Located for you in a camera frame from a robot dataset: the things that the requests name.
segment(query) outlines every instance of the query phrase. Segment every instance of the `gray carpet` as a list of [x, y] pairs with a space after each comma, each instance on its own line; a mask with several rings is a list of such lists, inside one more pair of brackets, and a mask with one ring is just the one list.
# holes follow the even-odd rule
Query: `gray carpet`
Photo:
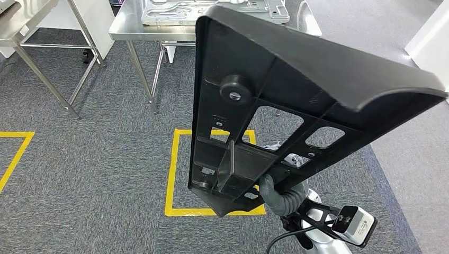
[[[41, 32], [50, 37], [69, 33]], [[148, 42], [136, 47], [151, 79], [158, 46]], [[27, 52], [68, 97], [85, 68], [80, 52]], [[82, 116], [75, 121], [21, 59], [6, 61], [0, 72], [0, 130], [36, 135], [0, 194], [0, 252], [262, 253], [284, 232], [270, 211], [221, 219], [164, 216], [173, 130], [191, 127], [194, 49], [178, 48], [175, 62], [163, 64], [157, 115], [145, 102], [123, 42], [115, 43], [107, 63], [96, 68], [75, 102]], [[267, 119], [256, 119], [253, 129], [260, 144], [283, 139], [289, 131]], [[0, 142], [3, 166], [17, 144]], [[186, 188], [189, 142], [182, 136], [179, 144], [174, 206], [204, 207]], [[376, 162], [375, 156], [372, 150], [365, 152], [312, 177], [311, 187], [324, 202], [359, 205], [379, 218], [369, 245], [351, 247], [353, 253], [419, 253], [403, 244], [414, 243], [412, 235], [400, 239], [371, 174], [367, 158]], [[272, 253], [300, 249], [289, 238]]]

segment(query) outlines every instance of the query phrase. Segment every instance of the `yellow tape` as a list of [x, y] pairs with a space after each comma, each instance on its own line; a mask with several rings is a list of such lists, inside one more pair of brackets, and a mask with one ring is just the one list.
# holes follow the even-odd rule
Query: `yellow tape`
[[2, 131], [0, 131], [0, 138], [25, 138], [25, 140], [23, 140], [22, 144], [20, 145], [19, 150], [15, 154], [13, 161], [11, 161], [10, 165], [8, 166], [8, 169], [3, 174], [2, 179], [0, 179], [0, 193], [2, 192], [3, 187], [5, 187], [6, 182], [8, 181], [11, 174], [13, 173], [15, 166], [17, 166], [17, 163], [19, 163], [20, 158], [22, 157], [26, 147], [30, 143], [33, 136], [34, 136], [34, 132], [2, 132]]
[[[175, 189], [176, 163], [178, 158], [179, 138], [181, 135], [192, 135], [192, 130], [175, 129], [173, 133], [172, 155], [170, 169], [168, 171], [167, 194], [165, 197], [165, 215], [166, 216], [216, 216], [210, 208], [173, 208], [173, 192]], [[229, 135], [224, 130], [212, 130], [211, 135]], [[245, 135], [249, 136], [249, 142], [256, 144], [256, 135], [253, 130], [246, 130]], [[234, 211], [228, 215], [265, 215], [264, 205], [253, 209], [249, 212]]]

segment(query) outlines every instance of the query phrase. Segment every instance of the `rectangular cutout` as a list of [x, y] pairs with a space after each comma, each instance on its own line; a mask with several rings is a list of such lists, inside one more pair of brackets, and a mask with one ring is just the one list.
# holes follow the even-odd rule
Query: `rectangular cutout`
[[303, 123], [304, 119], [298, 115], [261, 106], [254, 113], [248, 129], [256, 131], [258, 147], [276, 151]]
[[217, 135], [217, 134], [215, 134], [217, 132], [224, 132], [224, 130], [212, 127], [210, 138], [213, 139], [213, 140], [222, 142], [222, 143], [226, 143], [228, 141], [229, 134]]

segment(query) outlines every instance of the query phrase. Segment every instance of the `metal table leg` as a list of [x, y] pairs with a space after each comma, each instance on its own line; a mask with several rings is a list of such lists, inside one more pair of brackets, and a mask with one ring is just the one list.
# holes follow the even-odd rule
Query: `metal table leg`
[[97, 46], [95, 45], [94, 40], [91, 37], [91, 34], [89, 33], [89, 30], [87, 29], [86, 23], [84, 23], [83, 18], [81, 17], [81, 14], [78, 11], [78, 8], [76, 7], [73, 0], [67, 0], [68, 4], [70, 5], [71, 10], [73, 11], [73, 14], [76, 17], [76, 20], [79, 23], [79, 26], [81, 26], [81, 33], [83, 34], [84, 38], [87, 41], [87, 44], [92, 47], [92, 52], [94, 56], [97, 56], [97, 61], [100, 64], [100, 66], [106, 66], [106, 63], [104, 62], [104, 59], [101, 57]]
[[165, 56], [165, 47], [162, 45], [162, 41], [159, 41], [159, 47], [161, 52], [163, 53], [163, 59], [162, 62], [167, 62], [167, 57]]
[[20, 46], [20, 43], [14, 47], [15, 51], [19, 56], [26, 62], [28, 66], [38, 75], [41, 81], [50, 89], [50, 91], [58, 98], [61, 104], [66, 108], [69, 113], [73, 116], [73, 118], [78, 119], [79, 115], [76, 111], [71, 107], [71, 105], [64, 99], [64, 97], [60, 94], [60, 92], [56, 89], [56, 87], [46, 78], [46, 76], [40, 71], [40, 69], [36, 66], [34, 61], [30, 58], [30, 56], [25, 52], [23, 47]]
[[151, 103], [151, 108], [153, 109], [153, 112], [157, 112], [156, 101], [154, 100], [154, 91], [156, 89], [155, 82], [157, 83], [157, 77], [159, 76], [160, 64], [156, 68], [155, 82], [153, 82], [153, 86], [151, 87], [151, 90], [150, 90], [150, 87], [148, 86], [147, 78], [145, 77], [145, 73], [143, 73], [142, 65], [140, 64], [139, 56], [137, 55], [134, 43], [132, 41], [127, 41], [127, 44], [128, 44], [129, 52], [131, 53], [132, 62], [134, 63], [134, 66], [137, 69], [137, 74], [139, 74], [140, 82], [143, 85], [143, 88], [145, 90], [145, 94], [148, 97], [149, 103]]

